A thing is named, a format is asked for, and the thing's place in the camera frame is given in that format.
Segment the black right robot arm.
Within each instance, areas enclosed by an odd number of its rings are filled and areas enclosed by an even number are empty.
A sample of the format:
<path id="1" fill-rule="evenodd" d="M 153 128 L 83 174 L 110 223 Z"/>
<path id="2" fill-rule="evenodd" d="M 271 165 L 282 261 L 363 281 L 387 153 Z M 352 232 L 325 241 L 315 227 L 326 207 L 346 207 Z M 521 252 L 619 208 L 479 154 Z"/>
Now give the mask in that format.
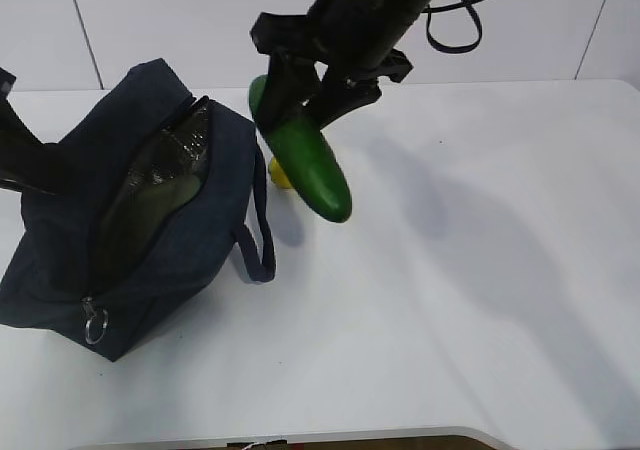
<path id="1" fill-rule="evenodd" d="M 255 121 L 269 133 L 303 112 L 324 128 L 375 103 L 379 80 L 411 71 L 396 44 L 431 0 L 315 0 L 304 15 L 262 12 L 250 30 L 269 69 Z"/>

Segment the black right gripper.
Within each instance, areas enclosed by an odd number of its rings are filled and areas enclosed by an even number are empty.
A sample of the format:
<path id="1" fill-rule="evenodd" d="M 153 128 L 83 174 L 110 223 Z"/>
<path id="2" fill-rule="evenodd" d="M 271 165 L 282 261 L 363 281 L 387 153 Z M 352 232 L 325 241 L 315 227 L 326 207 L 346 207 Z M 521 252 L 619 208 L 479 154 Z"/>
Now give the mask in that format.
<path id="1" fill-rule="evenodd" d="M 387 0 L 316 0 L 305 15 L 261 13 L 250 30 L 257 51 L 270 55 L 255 79 L 259 130 L 273 131 L 312 96 L 305 111 L 320 129 L 375 103 L 377 77 L 399 83 L 413 69 L 395 48 L 413 22 Z M 315 61 L 329 66 L 321 89 Z"/>

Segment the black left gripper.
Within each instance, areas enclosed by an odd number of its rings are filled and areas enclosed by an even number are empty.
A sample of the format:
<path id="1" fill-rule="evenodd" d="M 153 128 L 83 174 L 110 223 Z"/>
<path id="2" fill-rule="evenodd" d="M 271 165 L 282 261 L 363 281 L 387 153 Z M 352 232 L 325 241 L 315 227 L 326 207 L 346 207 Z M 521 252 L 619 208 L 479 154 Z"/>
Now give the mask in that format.
<path id="1" fill-rule="evenodd" d="M 0 68 L 1 187 L 61 193 L 68 183 L 68 165 L 31 133 L 6 100 L 15 82 L 15 75 Z"/>

